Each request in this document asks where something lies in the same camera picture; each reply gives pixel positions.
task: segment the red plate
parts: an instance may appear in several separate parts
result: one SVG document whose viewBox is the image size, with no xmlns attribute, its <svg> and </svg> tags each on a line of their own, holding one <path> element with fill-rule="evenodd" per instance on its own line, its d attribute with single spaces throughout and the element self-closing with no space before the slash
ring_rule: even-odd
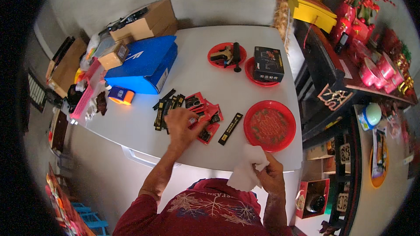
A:
<svg viewBox="0 0 420 236">
<path fill-rule="evenodd" d="M 245 115 L 244 132 L 251 145 L 276 152 L 292 142 L 296 121 L 291 111 L 280 102 L 260 101 Z"/>
<path fill-rule="evenodd" d="M 245 63 L 245 74 L 247 75 L 250 81 L 262 87 L 272 87 L 279 84 L 279 82 L 264 82 L 264 81 L 255 80 L 254 79 L 254 64 L 255 64 L 254 57 L 249 58 L 249 60 L 246 61 Z"/>
<path fill-rule="evenodd" d="M 222 68 L 222 69 L 224 68 L 223 62 L 220 62 L 222 65 L 219 65 L 219 64 L 217 64 L 219 62 L 218 60 L 211 61 L 210 60 L 210 54 L 215 53 L 219 50 L 225 49 L 225 47 L 227 45 L 231 46 L 231 51 L 233 53 L 234 44 L 231 43 L 231 42 L 220 43 L 220 44 L 212 47 L 212 49 L 209 51 L 209 53 L 207 53 L 207 60 L 210 62 L 210 64 L 212 64 L 213 66 L 216 66 L 218 68 Z M 245 49 L 241 45 L 239 45 L 239 55 L 241 56 L 241 61 L 239 61 L 239 64 L 242 64 L 245 61 L 245 59 L 247 58 L 247 52 L 245 51 Z M 233 64 L 233 65 L 227 66 L 226 68 L 234 68 L 235 66 L 236 66 L 236 64 Z"/>
</svg>

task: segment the red shirt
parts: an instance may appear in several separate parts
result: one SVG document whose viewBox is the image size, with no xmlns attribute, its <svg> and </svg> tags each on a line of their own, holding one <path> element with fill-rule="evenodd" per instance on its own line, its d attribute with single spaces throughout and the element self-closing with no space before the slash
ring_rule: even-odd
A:
<svg viewBox="0 0 420 236">
<path fill-rule="evenodd" d="M 226 182 L 202 180 L 176 195 L 160 214 L 153 197 L 140 195 L 113 235 L 270 235 L 261 224 L 261 206 L 254 194 Z M 291 229 L 284 227 L 280 235 L 291 236 Z"/>
</svg>

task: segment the blue box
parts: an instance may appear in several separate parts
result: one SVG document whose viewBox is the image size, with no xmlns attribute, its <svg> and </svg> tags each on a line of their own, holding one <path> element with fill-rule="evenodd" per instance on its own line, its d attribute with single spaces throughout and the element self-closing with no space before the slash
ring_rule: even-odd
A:
<svg viewBox="0 0 420 236">
<path fill-rule="evenodd" d="M 163 36 L 128 44 L 130 52 L 125 62 L 108 70 L 106 81 L 135 93 L 159 94 L 178 54 L 175 39 Z"/>
</svg>

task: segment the person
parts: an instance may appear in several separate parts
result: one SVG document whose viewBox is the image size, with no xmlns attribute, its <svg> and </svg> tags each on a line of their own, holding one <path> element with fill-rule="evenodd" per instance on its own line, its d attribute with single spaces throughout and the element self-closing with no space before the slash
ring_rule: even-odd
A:
<svg viewBox="0 0 420 236">
<path fill-rule="evenodd" d="M 176 160 L 207 125 L 188 129 L 198 115 L 185 108 L 165 117 L 171 143 L 145 179 L 139 196 L 119 219 L 113 235 L 292 235 L 287 226 L 283 165 L 270 153 L 270 164 L 255 173 L 266 192 L 264 226 L 255 195 L 226 185 L 227 179 L 203 179 L 176 195 L 157 214 L 160 197 L 168 185 Z"/>
</svg>

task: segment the black product box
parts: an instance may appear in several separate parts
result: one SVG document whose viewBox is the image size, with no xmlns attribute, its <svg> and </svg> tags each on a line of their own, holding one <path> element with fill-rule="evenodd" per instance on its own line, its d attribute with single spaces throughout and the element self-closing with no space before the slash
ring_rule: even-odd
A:
<svg viewBox="0 0 420 236">
<path fill-rule="evenodd" d="M 255 80 L 281 82 L 284 76 L 284 69 L 280 50 L 255 47 L 254 58 Z"/>
</svg>

